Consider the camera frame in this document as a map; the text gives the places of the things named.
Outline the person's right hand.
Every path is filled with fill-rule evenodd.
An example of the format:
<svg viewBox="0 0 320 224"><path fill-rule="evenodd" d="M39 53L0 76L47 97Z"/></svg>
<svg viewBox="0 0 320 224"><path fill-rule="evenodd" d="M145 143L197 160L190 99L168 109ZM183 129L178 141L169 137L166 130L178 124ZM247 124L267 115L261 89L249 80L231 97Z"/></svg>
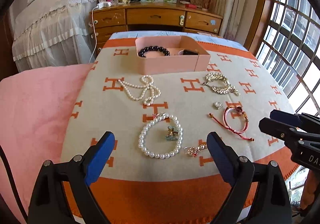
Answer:
<svg viewBox="0 0 320 224"><path fill-rule="evenodd" d="M309 170L300 201L300 207L305 209L312 204L315 199L315 192L319 185L319 173Z"/></svg>

